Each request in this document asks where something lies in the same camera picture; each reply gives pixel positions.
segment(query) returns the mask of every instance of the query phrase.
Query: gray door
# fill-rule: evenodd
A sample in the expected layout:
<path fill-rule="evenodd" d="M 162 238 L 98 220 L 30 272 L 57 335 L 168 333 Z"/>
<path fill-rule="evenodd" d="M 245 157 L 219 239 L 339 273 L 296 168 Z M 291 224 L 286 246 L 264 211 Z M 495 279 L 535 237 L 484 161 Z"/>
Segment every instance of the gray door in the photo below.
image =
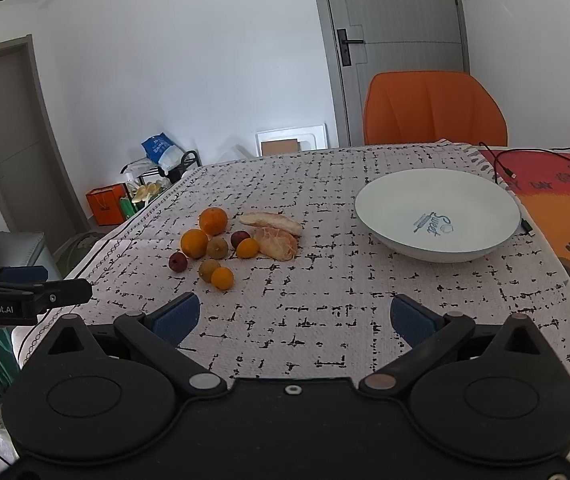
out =
<path fill-rule="evenodd" d="M 26 49 L 0 54 L 0 193 L 6 220 L 19 232 L 44 232 L 55 251 L 77 230 L 46 137 Z"/>
<path fill-rule="evenodd" d="M 352 146 L 363 144 L 363 104 L 376 74 L 399 70 L 463 72 L 466 66 L 458 0 L 328 1 Z M 341 44 L 345 36 L 364 43 L 346 47 Z"/>

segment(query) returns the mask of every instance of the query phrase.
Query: door handle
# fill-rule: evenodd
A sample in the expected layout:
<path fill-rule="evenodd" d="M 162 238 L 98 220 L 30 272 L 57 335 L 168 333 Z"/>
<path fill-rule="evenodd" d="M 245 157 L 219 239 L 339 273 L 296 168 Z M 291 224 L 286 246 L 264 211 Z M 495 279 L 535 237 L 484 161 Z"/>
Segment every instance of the door handle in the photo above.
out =
<path fill-rule="evenodd" d="M 364 44 L 365 40 L 348 40 L 346 28 L 339 28 L 336 31 L 336 35 L 338 37 L 338 46 L 341 52 L 341 62 L 343 63 L 343 66 L 351 66 L 350 45 Z"/>

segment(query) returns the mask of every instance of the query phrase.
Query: large white plate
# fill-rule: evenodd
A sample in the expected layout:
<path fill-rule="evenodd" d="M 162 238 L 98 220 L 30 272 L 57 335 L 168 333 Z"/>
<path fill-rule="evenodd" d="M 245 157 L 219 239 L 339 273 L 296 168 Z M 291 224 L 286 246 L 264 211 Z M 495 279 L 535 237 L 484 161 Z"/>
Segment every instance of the large white plate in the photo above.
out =
<path fill-rule="evenodd" d="M 367 184 L 356 214 L 385 245 L 427 262 L 467 262 L 491 253 L 519 228 L 512 196 L 464 171 L 407 170 Z"/>

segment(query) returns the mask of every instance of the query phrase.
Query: orange chair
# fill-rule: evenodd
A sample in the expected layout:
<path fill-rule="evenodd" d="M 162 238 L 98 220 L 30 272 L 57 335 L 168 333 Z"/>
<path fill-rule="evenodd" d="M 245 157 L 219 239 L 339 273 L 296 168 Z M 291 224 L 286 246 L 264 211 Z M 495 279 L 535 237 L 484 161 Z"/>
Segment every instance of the orange chair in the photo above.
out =
<path fill-rule="evenodd" d="M 462 72 L 387 72 L 374 76 L 363 114 L 365 144 L 452 142 L 507 146 L 498 106 Z"/>

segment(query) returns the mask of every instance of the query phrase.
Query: blue gripper pad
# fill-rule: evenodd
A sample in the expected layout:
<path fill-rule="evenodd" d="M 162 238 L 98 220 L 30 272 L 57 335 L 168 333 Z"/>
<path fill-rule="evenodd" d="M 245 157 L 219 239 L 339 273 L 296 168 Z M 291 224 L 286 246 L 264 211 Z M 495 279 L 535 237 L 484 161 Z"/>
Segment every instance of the blue gripper pad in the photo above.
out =
<path fill-rule="evenodd" d="M 392 327 L 414 348 L 443 328 L 443 316 L 404 294 L 397 294 L 390 309 Z"/>
<path fill-rule="evenodd" d="M 0 271 L 0 282 L 5 283 L 44 283 L 47 278 L 49 272 L 43 266 L 5 267 Z"/>
<path fill-rule="evenodd" d="M 148 330 L 172 346 L 178 346 L 194 330 L 201 317 L 201 302 L 191 292 L 185 292 L 158 310 L 145 316 Z"/>

